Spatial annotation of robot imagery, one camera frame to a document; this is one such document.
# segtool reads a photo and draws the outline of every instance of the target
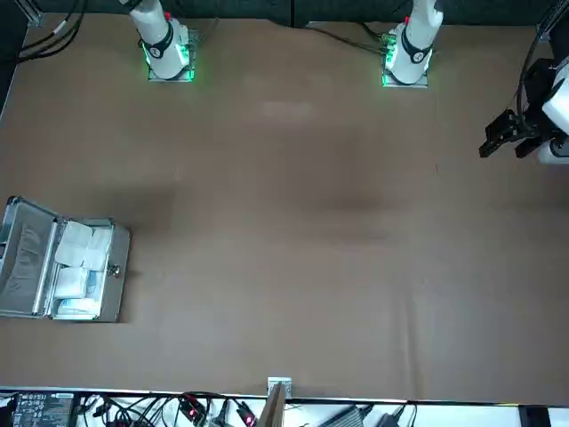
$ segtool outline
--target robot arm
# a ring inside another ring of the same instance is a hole
[[[414,85],[425,74],[442,23],[443,13],[437,10],[436,0],[413,0],[409,20],[390,31],[397,44],[385,69],[399,84]]]
[[[146,60],[161,79],[176,77],[189,64],[188,29],[164,16],[159,0],[120,0],[142,39]]]
[[[566,143],[569,135],[568,5],[566,0],[559,0],[538,27],[526,63],[535,45],[546,34],[542,30],[549,27],[553,28],[548,32],[554,58],[539,58],[527,70],[524,66],[520,80],[527,107],[520,108],[518,103],[517,112],[506,109],[486,127],[486,141],[478,149],[480,157],[489,157],[503,144],[516,142],[518,158],[539,149],[542,163],[569,163],[569,144]]]

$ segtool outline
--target black cable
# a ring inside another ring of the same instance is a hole
[[[134,422],[134,425],[140,425],[141,423],[146,423],[149,426],[154,426],[153,422],[151,421],[151,419],[149,420],[147,415],[148,412],[150,411],[150,409],[152,409],[152,407],[156,404],[156,402],[158,400],[160,400],[160,398],[154,398],[154,400],[152,401],[152,403],[150,403],[150,405],[148,407],[146,407],[144,409],[144,411],[138,411],[136,409],[133,409],[133,407],[139,403],[141,403],[143,400],[146,399],[152,399],[152,396],[145,396],[144,398],[139,399],[138,401],[134,402],[133,404],[129,405],[128,407],[124,407],[121,404],[119,404],[118,402],[116,402],[115,400],[108,398],[108,397],[103,397],[106,398],[106,401],[117,408],[117,413],[115,415],[115,421],[117,421],[119,419],[119,417],[121,417],[124,420],[126,420],[129,424],[132,423],[132,418],[130,416],[129,413],[133,413],[135,415],[138,416],[138,419]]]
[[[156,420],[158,419],[159,416],[162,416],[162,421],[164,423],[164,426],[166,425],[165,420],[164,420],[164,407],[168,404],[168,402],[172,401],[173,399],[176,399],[176,397],[178,397],[178,396],[170,396],[168,398],[165,398],[164,403],[150,417],[150,420],[149,420],[150,425],[154,425],[154,423],[156,422]]]
[[[77,8],[78,4],[79,4],[79,0],[73,0],[73,4],[71,5],[71,10],[68,12],[67,15],[65,15],[65,18],[63,18],[63,20],[60,22],[60,24],[57,27],[55,27],[55,29],[60,28],[62,25],[67,25],[67,22],[71,18],[71,15],[75,12],[75,9]],[[21,48],[20,53],[22,53],[23,51],[26,51],[27,49],[31,49],[32,47],[39,46],[40,44],[43,44],[43,43],[47,42],[48,40],[51,40],[52,38],[54,38],[55,35],[57,34],[56,32],[54,32],[55,29],[52,30],[52,32],[50,34],[48,34],[47,36],[40,38],[39,40],[36,40],[33,43],[24,45]]]
[[[400,4],[397,5],[397,7],[391,11],[391,13],[388,15],[388,17],[392,17],[393,15],[395,15],[397,12],[399,12],[399,10],[405,6],[406,4],[408,4],[411,0],[403,0],[403,2],[401,2]]]
[[[100,417],[100,420],[102,421],[103,425],[108,425],[108,410],[103,413],[103,415]]]
[[[178,400],[178,408],[176,409],[176,416],[174,416],[174,426],[176,427],[176,423],[178,422],[178,415],[180,414],[180,401]]]
[[[164,410],[160,411],[160,417],[162,418],[162,424],[166,427],[168,424],[166,424],[166,420],[164,419]]]
[[[39,4],[37,4],[36,0],[28,0],[28,1],[32,4],[32,6],[34,6],[36,8],[36,10],[38,12],[42,12],[42,10],[40,9]]]
[[[199,396],[200,398],[210,398],[210,399],[227,399],[228,397],[225,394],[219,393],[211,393],[209,391],[184,391],[181,393],[182,396],[184,394],[188,394],[189,396]]]
[[[207,28],[205,28],[203,31],[200,31],[199,38],[197,39],[197,44],[202,44],[204,40],[215,30],[215,28],[218,26],[219,23],[220,19],[214,18],[209,23]]]
[[[379,47],[372,46],[369,44],[357,43],[357,42],[354,42],[354,41],[352,41],[346,37],[337,36],[334,33],[331,33],[330,31],[326,31],[325,29],[316,28],[316,27],[305,27],[305,29],[311,29],[312,31],[316,31],[318,33],[326,34],[327,36],[333,38],[334,40],[338,40],[339,42],[349,44],[350,46],[357,47],[358,49],[362,49],[364,51],[368,51],[371,53],[377,53],[377,54],[381,53],[381,49]]]
[[[64,51],[65,49],[67,49],[69,47],[69,45],[73,42],[73,40],[75,40],[75,38],[79,32],[79,29],[81,27],[81,23],[82,23],[83,18],[84,18],[85,10],[87,9],[87,4],[88,4],[88,0],[84,0],[83,9],[80,12],[80,15],[78,16],[78,18],[76,19],[76,22],[71,26],[70,29],[68,29],[68,31],[66,31],[66,33],[63,36],[58,37],[56,40],[52,41],[51,43],[47,44],[46,46],[41,47],[37,51],[32,52],[28,56],[15,57],[15,58],[11,58],[11,59],[0,59],[0,62],[12,62],[12,63],[20,64],[23,62],[27,62],[28,60],[37,60],[40,58],[49,58],[50,56],[56,55],[56,54]],[[61,42],[64,42],[64,41],[65,41],[65,43],[62,46],[60,46],[59,48],[55,49],[54,51],[47,52],[47,50],[57,46],[58,44],[60,44]]]
[[[535,35],[532,44],[530,45],[530,49],[525,56],[524,65],[522,66],[522,71],[519,75],[519,82],[517,83],[517,92],[516,92],[516,110],[517,110],[517,119],[522,127],[529,132],[531,135],[534,135],[536,131],[525,121],[524,116],[524,109],[522,106],[522,92],[524,90],[524,82],[525,78],[527,77],[527,70],[529,69],[530,60],[532,60],[533,54],[537,47],[537,44],[540,42],[541,37],[545,33],[546,29],[549,27],[551,22],[555,17],[555,10],[557,9],[556,6],[549,8],[549,10],[545,13],[543,18],[540,21],[540,27]]]
[[[375,31],[373,31],[371,28],[369,28],[367,26],[367,24],[365,22],[358,22],[357,24],[361,28],[363,28],[364,31],[367,33],[367,35],[369,37],[371,37],[373,40],[375,40],[376,42],[381,38],[381,33],[376,33]]]
[[[212,399],[211,398],[207,398],[207,404],[205,406],[205,415],[204,415],[204,419],[202,420],[202,422],[200,423],[199,427],[204,427],[205,423],[207,422],[207,416],[210,413],[210,406],[212,404]]]
[[[411,414],[411,416],[409,417],[409,422],[407,423],[407,427],[414,427],[415,426],[415,420],[417,419],[417,412],[419,411],[419,408],[417,407],[417,404],[413,404],[413,413]]]
[[[84,397],[84,403],[82,405],[78,406],[78,415],[80,413],[83,413],[83,420],[85,422],[85,427],[89,427],[89,423],[87,422],[87,412],[89,412],[92,407],[94,407],[95,403],[97,403],[97,400],[99,400],[99,398],[97,398],[95,396],[95,400],[93,402],[91,402],[91,404],[87,404],[89,401],[89,398],[91,397],[91,395],[87,395]]]
[[[399,422],[399,418],[401,418],[401,415],[403,414],[403,411],[405,411],[405,408],[407,407],[407,402],[405,402],[403,405],[401,405],[400,407],[398,407],[395,412],[392,414],[393,418],[395,418],[395,421],[398,423]]]

